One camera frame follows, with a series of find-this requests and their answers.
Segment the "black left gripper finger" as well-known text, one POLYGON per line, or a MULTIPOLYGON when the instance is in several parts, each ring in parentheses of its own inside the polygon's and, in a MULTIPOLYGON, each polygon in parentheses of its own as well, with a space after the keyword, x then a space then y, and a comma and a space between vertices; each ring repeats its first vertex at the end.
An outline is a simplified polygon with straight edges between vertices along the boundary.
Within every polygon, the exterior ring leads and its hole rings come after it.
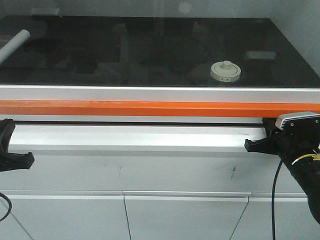
POLYGON ((28 170, 35 158, 31 152, 26 154, 0 152, 0 171, 28 170))
POLYGON ((13 119, 4 119, 0 121, 0 150, 7 152, 12 134, 15 130, 15 122, 13 119))

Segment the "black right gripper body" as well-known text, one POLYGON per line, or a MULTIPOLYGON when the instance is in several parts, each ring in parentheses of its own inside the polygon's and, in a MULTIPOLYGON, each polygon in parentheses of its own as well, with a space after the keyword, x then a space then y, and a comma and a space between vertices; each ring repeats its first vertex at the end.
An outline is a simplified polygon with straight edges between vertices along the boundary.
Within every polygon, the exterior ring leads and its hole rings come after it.
POLYGON ((278 156, 307 196, 309 210, 320 222, 320 128, 284 131, 272 128, 278 156))

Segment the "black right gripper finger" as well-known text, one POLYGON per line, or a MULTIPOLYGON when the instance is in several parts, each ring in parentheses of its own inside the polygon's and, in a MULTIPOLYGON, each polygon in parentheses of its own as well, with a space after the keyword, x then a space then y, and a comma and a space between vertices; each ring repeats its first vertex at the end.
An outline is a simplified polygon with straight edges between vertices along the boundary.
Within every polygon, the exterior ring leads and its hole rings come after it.
POLYGON ((278 128, 276 127, 276 120, 277 119, 273 117, 262 118, 262 124, 266 134, 274 134, 278 131, 278 128))
POLYGON ((263 153, 270 155, 278 155, 280 153, 280 149, 276 144, 276 138, 273 136, 268 136, 260 140, 246 139, 244 147, 249 153, 263 153))

